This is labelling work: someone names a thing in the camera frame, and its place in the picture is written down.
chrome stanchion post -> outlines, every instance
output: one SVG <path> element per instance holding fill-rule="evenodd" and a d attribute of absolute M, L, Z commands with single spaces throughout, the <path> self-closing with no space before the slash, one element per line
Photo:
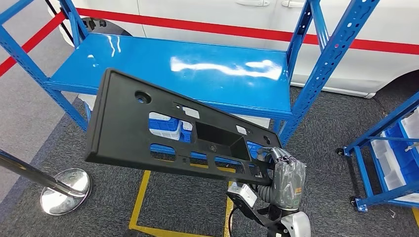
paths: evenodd
<path fill-rule="evenodd" d="M 67 169 L 52 177 L 3 150 L 0 150 L 0 166 L 44 186 L 41 206 L 50 215 L 75 210 L 91 191 L 91 177 L 79 168 Z"/>

red stripe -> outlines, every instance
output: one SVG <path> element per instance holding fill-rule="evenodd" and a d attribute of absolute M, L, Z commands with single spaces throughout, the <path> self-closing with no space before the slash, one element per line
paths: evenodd
<path fill-rule="evenodd" d="M 285 31 L 273 31 L 249 27 L 227 26 L 212 23 L 167 19 L 152 16 L 140 16 L 109 11 L 77 8 L 80 15 L 101 19 L 131 22 L 137 24 L 168 27 L 190 31 L 217 33 L 232 36 L 244 36 L 257 39 L 290 41 L 293 34 Z M 307 34 L 304 43 L 318 44 L 316 35 Z M 350 48 L 392 53 L 419 55 L 419 45 L 409 43 L 394 43 L 375 40 L 355 39 Z"/>
<path fill-rule="evenodd" d="M 64 14 L 59 12 L 54 16 L 44 27 L 42 27 L 34 36 L 32 36 L 23 46 L 22 49 L 25 52 L 30 52 L 41 40 L 43 40 L 49 33 L 51 33 L 63 20 L 65 19 Z M 2 64 L 0 64 L 0 77 L 6 73 L 16 61 L 9 57 Z"/>

gray carpet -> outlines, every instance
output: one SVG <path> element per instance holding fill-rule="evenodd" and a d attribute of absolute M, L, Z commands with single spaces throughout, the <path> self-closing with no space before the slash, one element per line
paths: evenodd
<path fill-rule="evenodd" d="M 367 213 L 354 211 L 349 197 L 365 196 L 356 160 L 335 154 L 335 148 L 353 141 L 419 90 L 419 85 L 412 86 L 417 85 L 418 74 L 402 79 L 370 100 L 322 92 L 290 139 L 286 149 L 307 163 L 301 209 L 310 217 L 312 236 L 419 236 L 410 208 L 377 205 Z M 292 97 L 299 91 L 292 88 Z M 82 108 L 80 101 L 75 104 Z M 0 236 L 107 237 L 126 233 L 143 171 L 86 163 L 84 149 L 85 134 L 64 117 L 33 163 L 50 174 L 70 167 L 85 169 L 94 183 L 88 201 L 68 215 L 49 216 L 39 205 L 42 188 L 20 178 L 0 205 Z M 367 154 L 365 162 L 374 190 L 380 192 Z M 152 172 L 137 225 L 220 237 L 226 188 L 223 181 Z M 394 218 L 390 209 L 396 213 Z M 236 212 L 232 236 L 263 237 L 266 230 Z"/>

car door handle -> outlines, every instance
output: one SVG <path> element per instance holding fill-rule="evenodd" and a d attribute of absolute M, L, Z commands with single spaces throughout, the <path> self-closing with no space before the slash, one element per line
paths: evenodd
<path fill-rule="evenodd" d="M 237 4 L 246 6 L 267 6 L 270 4 L 268 0 L 237 0 Z"/>
<path fill-rule="evenodd" d="M 304 3 L 300 1 L 282 1 L 281 5 L 284 7 L 290 7 L 290 8 L 294 8 L 294 7 L 301 8 L 304 6 Z"/>

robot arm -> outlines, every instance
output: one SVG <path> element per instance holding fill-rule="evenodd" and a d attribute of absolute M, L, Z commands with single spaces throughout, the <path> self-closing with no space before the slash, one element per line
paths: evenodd
<path fill-rule="evenodd" d="M 268 229 L 268 237 L 310 237 L 308 216 L 299 211 L 305 164 L 278 147 L 264 147 L 257 153 L 257 159 L 275 163 L 271 185 L 258 185 L 254 189 L 269 206 L 254 210 L 257 197 L 246 184 L 231 186 L 227 195 L 246 217 Z"/>

